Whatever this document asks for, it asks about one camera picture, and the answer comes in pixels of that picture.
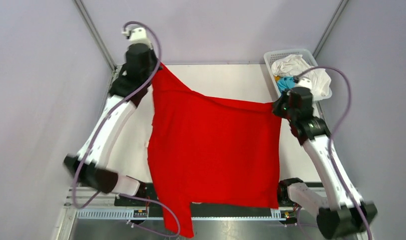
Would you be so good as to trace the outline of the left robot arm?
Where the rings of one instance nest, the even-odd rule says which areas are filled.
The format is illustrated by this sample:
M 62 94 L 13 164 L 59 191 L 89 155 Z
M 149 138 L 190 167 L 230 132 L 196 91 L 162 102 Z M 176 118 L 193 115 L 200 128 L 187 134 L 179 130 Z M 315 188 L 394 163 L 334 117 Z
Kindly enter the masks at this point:
M 64 166 L 76 184 L 84 184 L 105 194 L 134 196 L 144 183 L 109 170 L 107 165 L 122 128 L 147 92 L 148 78 L 158 59 L 149 43 L 133 43 L 125 53 L 125 60 L 89 139 L 75 155 L 65 157 Z

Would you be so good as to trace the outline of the red t-shirt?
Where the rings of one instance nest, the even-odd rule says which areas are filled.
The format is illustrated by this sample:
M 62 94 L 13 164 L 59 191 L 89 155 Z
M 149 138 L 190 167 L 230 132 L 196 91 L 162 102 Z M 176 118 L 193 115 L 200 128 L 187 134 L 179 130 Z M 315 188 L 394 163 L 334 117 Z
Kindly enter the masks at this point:
M 166 229 L 193 237 L 193 202 L 278 208 L 281 119 L 272 103 L 205 96 L 166 66 L 152 87 L 148 165 Z

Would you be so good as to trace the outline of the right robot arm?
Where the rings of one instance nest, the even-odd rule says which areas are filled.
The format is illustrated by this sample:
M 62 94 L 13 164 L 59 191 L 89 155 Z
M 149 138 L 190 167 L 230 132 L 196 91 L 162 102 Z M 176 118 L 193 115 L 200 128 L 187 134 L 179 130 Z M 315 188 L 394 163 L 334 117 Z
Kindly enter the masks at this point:
M 294 87 L 282 92 L 273 104 L 273 113 L 288 120 L 292 135 L 311 158 L 326 196 L 318 195 L 295 177 L 279 182 L 278 201 L 307 210 L 315 217 L 325 239 L 366 233 L 371 240 L 369 225 L 377 215 L 377 208 L 363 199 L 346 175 L 330 131 L 323 119 L 314 116 L 312 104 L 308 88 Z

